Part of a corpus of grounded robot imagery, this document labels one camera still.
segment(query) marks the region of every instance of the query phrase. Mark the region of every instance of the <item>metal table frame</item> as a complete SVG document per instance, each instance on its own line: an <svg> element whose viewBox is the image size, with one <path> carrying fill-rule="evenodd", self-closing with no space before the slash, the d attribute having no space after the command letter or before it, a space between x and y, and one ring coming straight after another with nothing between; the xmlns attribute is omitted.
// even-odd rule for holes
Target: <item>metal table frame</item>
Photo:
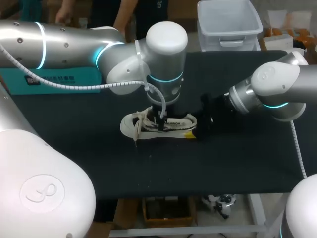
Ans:
<svg viewBox="0 0 317 238"><path fill-rule="evenodd" d="M256 238L273 238L276 227L279 228L289 194L283 194L276 203L272 213L265 215L259 194L249 194L248 202L253 217L253 225L236 226L196 226L180 228L149 228L114 230L109 237L137 237L137 236L171 236L189 234L218 234L218 233L256 233Z"/></svg>

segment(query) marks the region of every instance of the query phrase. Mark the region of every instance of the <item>shoelace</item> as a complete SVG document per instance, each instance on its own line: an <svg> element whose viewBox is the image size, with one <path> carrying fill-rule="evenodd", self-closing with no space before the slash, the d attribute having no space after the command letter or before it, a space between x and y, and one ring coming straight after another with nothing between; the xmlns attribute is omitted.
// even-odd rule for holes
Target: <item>shoelace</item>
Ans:
<svg viewBox="0 0 317 238"><path fill-rule="evenodd" d="M150 109L152 109L152 108L146 108L142 112L135 113L138 116L139 120L136 122L136 124L134 126L134 128L135 128L134 136L133 136L134 141L138 140L139 135L141 133L142 126L149 126L149 127L156 126L154 122L152 122L148 119L148 110L150 110Z"/></svg>

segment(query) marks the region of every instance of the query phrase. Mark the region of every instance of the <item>white sneaker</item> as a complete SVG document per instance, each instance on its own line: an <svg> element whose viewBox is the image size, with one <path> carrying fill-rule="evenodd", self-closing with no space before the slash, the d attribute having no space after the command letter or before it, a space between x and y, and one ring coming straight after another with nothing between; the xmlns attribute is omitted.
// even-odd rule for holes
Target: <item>white sneaker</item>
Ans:
<svg viewBox="0 0 317 238"><path fill-rule="evenodd" d="M148 118L151 113L152 107L149 107L142 112L126 115L120 124L122 134L133 138L134 141L158 137L196 138L192 132L197 125L197 119L194 116L187 114L181 119L168 118L163 131L159 131L155 117L153 117L153 121Z"/></svg>

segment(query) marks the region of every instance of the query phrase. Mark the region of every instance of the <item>white plastic bin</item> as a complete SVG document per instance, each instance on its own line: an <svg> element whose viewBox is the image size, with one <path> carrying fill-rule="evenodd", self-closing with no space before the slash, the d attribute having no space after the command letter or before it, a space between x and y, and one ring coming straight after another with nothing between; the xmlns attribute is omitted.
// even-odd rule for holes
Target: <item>white plastic bin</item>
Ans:
<svg viewBox="0 0 317 238"><path fill-rule="evenodd" d="M251 51L263 31L249 0L204 0L198 3L202 51Z"/></svg>

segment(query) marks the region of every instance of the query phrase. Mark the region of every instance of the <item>human arm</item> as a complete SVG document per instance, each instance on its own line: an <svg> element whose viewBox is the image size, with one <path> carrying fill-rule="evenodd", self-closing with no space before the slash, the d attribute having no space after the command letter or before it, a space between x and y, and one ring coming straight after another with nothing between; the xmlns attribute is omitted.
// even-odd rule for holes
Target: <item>human arm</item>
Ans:
<svg viewBox="0 0 317 238"><path fill-rule="evenodd" d="M113 27L122 34L125 32L125 27L128 24L137 3L138 0L121 0L120 9Z"/></svg>
<svg viewBox="0 0 317 238"><path fill-rule="evenodd" d="M76 0L63 0L60 10L56 15L56 23L66 23L73 15Z"/></svg>

